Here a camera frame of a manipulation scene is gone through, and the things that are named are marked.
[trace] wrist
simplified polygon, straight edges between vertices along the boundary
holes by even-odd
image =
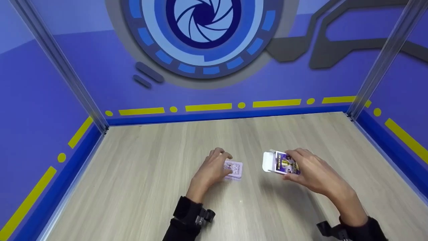
[[[203,182],[192,179],[186,197],[195,203],[203,203],[207,191],[206,186]]]
[[[369,217],[361,205],[357,193],[352,188],[334,196],[331,201],[339,211],[344,224],[360,227],[367,222]]]

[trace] left hand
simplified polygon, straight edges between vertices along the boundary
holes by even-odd
[[[186,197],[196,203],[202,203],[205,193],[216,182],[221,181],[225,176],[232,173],[230,169],[224,169],[224,161],[232,155],[225,152],[222,148],[215,148],[210,151],[209,156],[205,158],[187,191]]]

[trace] wood grain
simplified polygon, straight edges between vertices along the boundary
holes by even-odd
[[[175,205],[215,147],[244,163],[240,181],[212,187],[203,241],[327,240],[330,201],[262,171],[269,149],[303,147],[357,191],[390,240],[428,240],[428,208],[343,113],[111,127],[50,233],[50,241],[162,240]]]

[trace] circular emblem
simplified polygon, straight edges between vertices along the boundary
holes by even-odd
[[[238,28],[240,0],[167,0],[166,18],[173,33],[195,48],[215,48]]]
[[[134,39],[155,62],[218,78],[253,61],[275,34],[283,1],[121,0]]]

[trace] hand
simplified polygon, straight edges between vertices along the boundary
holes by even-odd
[[[285,174],[282,177],[284,180],[296,182],[328,197],[345,224],[362,226],[367,222],[367,214],[355,191],[326,161],[307,149],[297,148],[286,153],[299,165],[300,175]]]
[[[299,183],[309,190],[323,194],[328,198],[341,196],[352,188],[326,161],[312,154],[309,150],[297,148],[286,151],[300,168],[300,175],[285,174],[284,180]]]
[[[232,170],[223,168],[227,158],[232,159],[233,157],[222,148],[211,150],[192,178],[186,197],[196,203],[202,203],[208,188],[232,173]]]

